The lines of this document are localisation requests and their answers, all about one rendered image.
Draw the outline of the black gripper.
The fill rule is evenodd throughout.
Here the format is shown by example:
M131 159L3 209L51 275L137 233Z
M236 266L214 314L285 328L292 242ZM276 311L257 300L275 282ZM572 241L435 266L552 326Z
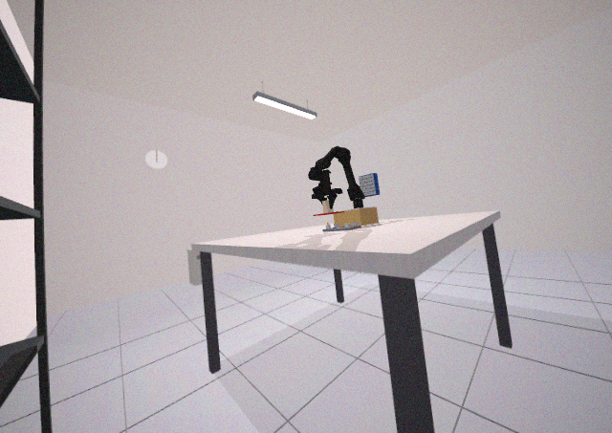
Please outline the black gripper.
M323 190L320 193L317 194L312 194L312 199L317 199L320 200L320 202L322 203L322 201L327 201L327 198L329 200L329 206L330 209L333 208L335 199L337 198L337 193L338 194L342 194L342 189L341 188L333 188L331 189L331 184L330 181L321 181L320 183L322 184L322 182L325 182L325 184L327 185L327 189L328 190ZM329 196L327 196L329 195ZM324 196L326 196L327 198L324 198Z

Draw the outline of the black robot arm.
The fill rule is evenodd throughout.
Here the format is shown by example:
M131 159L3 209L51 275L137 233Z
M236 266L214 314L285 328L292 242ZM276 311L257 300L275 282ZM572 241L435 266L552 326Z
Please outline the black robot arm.
M320 181L320 182L330 181L329 174L331 173L331 171L329 171L329 169L327 170L323 170L323 169L330 167L331 160L333 158L337 158L343 166L343 169L346 175L346 179L349 184L347 192L348 192L350 201L353 201L354 208L363 207L362 199L365 199L365 196L363 192L361 191L361 188L356 184L356 180L355 180L355 177L352 171L352 167L350 164L351 155L350 155L350 151L347 148L339 147L339 146L333 147L324 156L324 158L316 161L315 167L311 167L311 170L309 171L309 175L308 175L309 179L312 181ZM313 188L314 194L320 193L323 190L328 190L325 182L322 182L322 184L319 183L318 186Z

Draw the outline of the red board with square handle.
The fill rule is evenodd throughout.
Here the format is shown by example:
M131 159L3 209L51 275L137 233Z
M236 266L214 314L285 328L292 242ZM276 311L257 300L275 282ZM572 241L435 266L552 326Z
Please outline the red board with square handle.
M327 201L322 201L322 206L323 206L323 214L316 214L314 216L318 216L318 215L328 215L328 214L335 214L335 213L342 213L344 211L340 211L340 212L334 212L334 209L330 209L329 206L329 200Z

